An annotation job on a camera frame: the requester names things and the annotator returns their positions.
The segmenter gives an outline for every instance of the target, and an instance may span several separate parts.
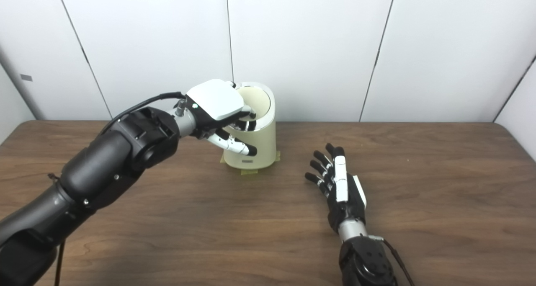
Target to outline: white wall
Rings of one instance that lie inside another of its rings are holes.
[[[0,61],[38,118],[110,119],[61,0],[0,0],[0,30]]]
[[[536,160],[536,65],[532,64],[495,122],[507,128]]]
[[[536,54],[533,1],[394,0],[370,87],[391,0],[64,0],[76,33],[61,0],[0,0],[0,62],[45,119],[234,78],[278,120],[491,121]]]
[[[535,0],[394,0],[363,121],[490,122],[536,54]]]
[[[0,65],[0,144],[20,123],[34,116]]]
[[[113,115],[160,93],[232,79],[226,0],[64,2]]]
[[[358,121],[391,0],[229,0],[236,82],[283,121]]]

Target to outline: robot finger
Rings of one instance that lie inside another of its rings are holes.
[[[337,202],[348,201],[348,180],[346,179],[346,157],[342,147],[333,149],[333,166],[335,167],[335,184],[337,185]]]
[[[207,137],[206,140],[222,149],[233,151],[235,153],[247,156],[257,155],[256,147],[244,143],[240,139],[232,137],[227,131],[221,128],[217,129],[216,132],[211,136]]]
[[[335,152],[335,147],[331,143],[326,144],[326,150],[331,155],[331,159],[335,158],[333,153]]]
[[[326,196],[326,198],[328,198],[330,196],[330,190],[327,188],[327,185],[326,183],[324,183],[324,181],[322,180],[322,178],[312,174],[312,173],[305,173],[305,178],[308,180],[308,181],[312,181],[314,183],[316,183],[316,185],[318,185],[318,188],[320,189],[320,192],[322,192],[322,194],[324,194],[324,196]]]
[[[314,153],[312,154],[317,160],[320,160],[320,162],[322,163],[322,165],[327,169],[329,170],[330,167],[333,167],[333,164],[331,163],[331,160],[329,160],[329,158],[327,158],[324,154],[322,154],[322,152],[318,151],[318,150],[315,150]]]
[[[320,173],[320,175],[322,175],[322,178],[324,180],[326,179],[327,169],[322,164],[320,164],[320,162],[317,162],[316,160],[311,160],[311,162],[309,164],[313,169],[318,171],[318,173]]]

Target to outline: black robotic arm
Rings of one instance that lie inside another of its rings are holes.
[[[169,112],[145,107],[178,99]],[[111,120],[34,201],[0,221],[0,285],[31,286],[56,258],[57,247],[97,210],[109,206],[143,172],[172,156],[181,137],[196,136],[246,155],[256,148],[222,130],[254,116],[232,82],[211,80],[186,95],[165,93]]]

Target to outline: white robotic hand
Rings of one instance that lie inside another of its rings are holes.
[[[232,137],[222,128],[244,116],[255,117],[251,107],[245,105],[242,96],[230,81],[209,80],[194,86],[180,99],[169,114],[177,122],[180,137],[191,135],[222,149],[254,156],[256,147]]]

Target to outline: yellow tape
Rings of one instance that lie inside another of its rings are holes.
[[[259,170],[241,170],[240,175],[257,174]]]

